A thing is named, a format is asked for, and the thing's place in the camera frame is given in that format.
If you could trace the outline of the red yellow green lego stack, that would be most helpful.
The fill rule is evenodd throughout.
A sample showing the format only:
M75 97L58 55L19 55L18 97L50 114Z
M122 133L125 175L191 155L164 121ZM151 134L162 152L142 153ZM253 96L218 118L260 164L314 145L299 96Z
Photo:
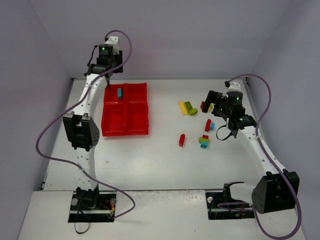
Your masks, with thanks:
M204 101L202 101L202 102L201 102L201 105L200 105L200 109L203 110L203 108L204 108ZM211 112L211 111L212 111L212 108L213 108L213 104L211 103L211 104L209 105L209 108L208 108L208 110L207 110L206 113Z

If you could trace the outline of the blue long lego brick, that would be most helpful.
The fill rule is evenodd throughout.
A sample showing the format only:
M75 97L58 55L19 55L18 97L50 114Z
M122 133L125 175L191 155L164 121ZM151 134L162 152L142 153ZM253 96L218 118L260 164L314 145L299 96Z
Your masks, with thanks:
M122 88L118 88L118 89L117 89L117 98L118 98L119 100L122 100L123 97L124 97L123 89L122 89Z

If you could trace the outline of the yellow long lego brick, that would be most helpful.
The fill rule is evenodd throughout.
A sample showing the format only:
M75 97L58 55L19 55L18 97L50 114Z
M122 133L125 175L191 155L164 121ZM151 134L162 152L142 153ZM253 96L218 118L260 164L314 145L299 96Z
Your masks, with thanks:
M189 113L188 113L188 110L187 110L187 108L186 108L186 106L185 106L185 103L184 103L183 101L179 101L179 102L178 102L178 107L179 107L180 112L181 112L181 114L182 114L183 116L186 116L186 115L189 114Z

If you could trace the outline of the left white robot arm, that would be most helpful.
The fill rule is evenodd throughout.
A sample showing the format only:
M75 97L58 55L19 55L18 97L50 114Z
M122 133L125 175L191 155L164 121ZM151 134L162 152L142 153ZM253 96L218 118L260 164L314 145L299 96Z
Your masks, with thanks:
M101 94L110 83L114 73L123 72L123 53L119 44L110 39L96 46L96 63L89 60L86 82L79 102L64 114L62 121L67 140L75 150L75 163L79 167L76 193L93 199L99 194L95 173L95 147L100 131L93 117Z

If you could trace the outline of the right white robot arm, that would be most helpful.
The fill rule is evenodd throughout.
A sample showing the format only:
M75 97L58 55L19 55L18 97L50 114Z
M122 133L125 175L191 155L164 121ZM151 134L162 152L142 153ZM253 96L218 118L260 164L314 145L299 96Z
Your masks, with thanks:
M224 202L245 202L253 205L260 214L293 209L300 178L296 172L288 171L276 160L259 135L257 122L246 114L242 101L243 93L240 91L223 94L211 90L201 108L206 111L213 105L212 114L225 120L229 136L241 143L260 178L254 185L244 181L224 184Z

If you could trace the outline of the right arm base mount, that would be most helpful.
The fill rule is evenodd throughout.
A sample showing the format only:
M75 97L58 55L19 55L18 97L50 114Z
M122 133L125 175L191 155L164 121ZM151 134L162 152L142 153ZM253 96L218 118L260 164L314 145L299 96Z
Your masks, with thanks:
M222 191L207 191L205 198L207 216L211 221L255 218L250 204L242 203L239 200L225 200Z

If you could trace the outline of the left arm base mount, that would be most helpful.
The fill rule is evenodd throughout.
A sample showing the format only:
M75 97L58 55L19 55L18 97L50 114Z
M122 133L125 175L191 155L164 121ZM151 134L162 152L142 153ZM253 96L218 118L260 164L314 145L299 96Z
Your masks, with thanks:
M95 205L90 206L84 198L74 192L70 202L68 223L113 223L116 212L117 195L101 192Z

